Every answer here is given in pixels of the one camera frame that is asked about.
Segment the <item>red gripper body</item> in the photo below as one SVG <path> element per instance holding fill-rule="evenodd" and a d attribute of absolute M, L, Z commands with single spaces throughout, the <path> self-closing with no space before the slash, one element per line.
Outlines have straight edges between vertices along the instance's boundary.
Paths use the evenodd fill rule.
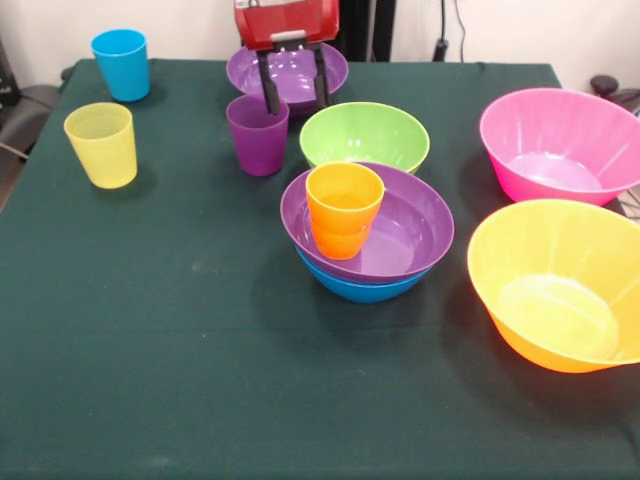
<path fill-rule="evenodd" d="M 250 50 L 272 50 L 276 43 L 305 39 L 333 40 L 339 30 L 337 0 L 234 1 L 234 18 Z"/>

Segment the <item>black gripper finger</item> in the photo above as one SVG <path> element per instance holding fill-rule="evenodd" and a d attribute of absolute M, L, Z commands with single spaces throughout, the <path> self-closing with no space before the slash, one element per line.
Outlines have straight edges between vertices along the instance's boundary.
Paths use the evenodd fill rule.
<path fill-rule="evenodd" d="M 330 94 L 326 75 L 326 63 L 322 51 L 321 43 L 313 43 L 310 50 L 314 55 L 316 75 L 314 77 L 314 88 L 317 104 L 320 108 L 326 108 L 330 104 Z"/>
<path fill-rule="evenodd" d="M 267 111 L 270 114 L 278 114 L 280 112 L 280 100 L 277 86 L 271 78 L 268 55 L 268 51 L 257 52 L 261 86 Z"/>

